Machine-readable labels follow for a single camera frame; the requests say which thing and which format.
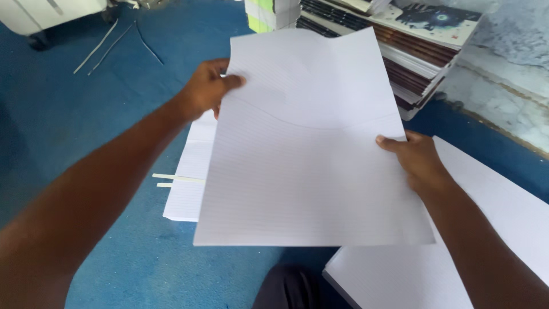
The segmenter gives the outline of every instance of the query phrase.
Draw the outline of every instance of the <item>notebook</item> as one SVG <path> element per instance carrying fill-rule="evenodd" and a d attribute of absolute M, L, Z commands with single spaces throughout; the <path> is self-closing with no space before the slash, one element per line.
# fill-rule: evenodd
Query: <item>notebook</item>
<path fill-rule="evenodd" d="M 217 120 L 211 109 L 193 121 L 176 176 L 206 180 L 216 128 Z M 175 221 L 198 221 L 203 194 L 203 183 L 174 180 L 163 217 Z"/>
<path fill-rule="evenodd" d="M 373 30 L 231 39 L 195 245 L 339 246 L 433 241 L 426 210 L 378 134 L 404 129 Z"/>
<path fill-rule="evenodd" d="M 500 237 L 549 283 L 549 205 L 489 167 L 434 137 L 452 177 L 473 198 Z M 436 244 L 342 247 L 324 276 L 354 308 L 473 308 L 448 249 Z"/>

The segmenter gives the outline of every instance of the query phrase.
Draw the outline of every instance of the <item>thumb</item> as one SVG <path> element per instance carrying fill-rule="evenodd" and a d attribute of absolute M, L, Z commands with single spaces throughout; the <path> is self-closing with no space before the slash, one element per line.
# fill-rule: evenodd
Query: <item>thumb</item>
<path fill-rule="evenodd" d="M 396 152 L 400 148 L 401 144 L 404 142 L 395 141 L 393 139 L 388 139 L 383 135 L 378 135 L 376 137 L 376 143 L 382 149 L 385 149 L 390 152 Z"/>
<path fill-rule="evenodd" d="M 221 81 L 223 82 L 225 92 L 231 89 L 240 88 L 246 84 L 246 79 L 238 75 L 227 75 L 222 78 Z"/>

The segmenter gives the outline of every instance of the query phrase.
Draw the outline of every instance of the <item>white machine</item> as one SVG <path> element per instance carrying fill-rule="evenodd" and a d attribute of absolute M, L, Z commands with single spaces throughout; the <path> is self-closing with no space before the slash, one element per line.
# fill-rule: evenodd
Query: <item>white machine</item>
<path fill-rule="evenodd" d="M 0 0 L 0 21 L 13 32 L 27 36 L 32 48 L 47 48 L 44 29 L 105 12 L 108 0 Z M 103 19 L 111 22 L 109 14 Z"/>

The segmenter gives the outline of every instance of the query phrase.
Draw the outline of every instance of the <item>blue painted floor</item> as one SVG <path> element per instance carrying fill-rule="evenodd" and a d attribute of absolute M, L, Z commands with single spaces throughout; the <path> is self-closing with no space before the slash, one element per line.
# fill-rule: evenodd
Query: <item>blue painted floor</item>
<path fill-rule="evenodd" d="M 130 30 L 91 76 L 87 72 L 135 19 L 161 66 Z M 195 67 L 228 57 L 231 36 L 251 33 L 244 3 L 173 1 L 162 10 L 122 10 L 118 26 L 73 75 L 108 31 L 99 16 L 51 30 L 54 48 L 35 52 L 0 26 L 0 226 L 64 169 L 173 96 Z M 430 103 L 410 123 L 436 134 L 534 195 L 549 201 L 549 165 L 485 125 Z M 152 172 L 173 173 L 187 131 Z M 193 247 L 194 223 L 162 217 L 169 189 L 147 178 L 77 272 L 67 308 L 249 308 L 269 268 L 301 262 L 318 274 L 334 248 Z M 327 305 L 341 298 L 324 284 Z"/>

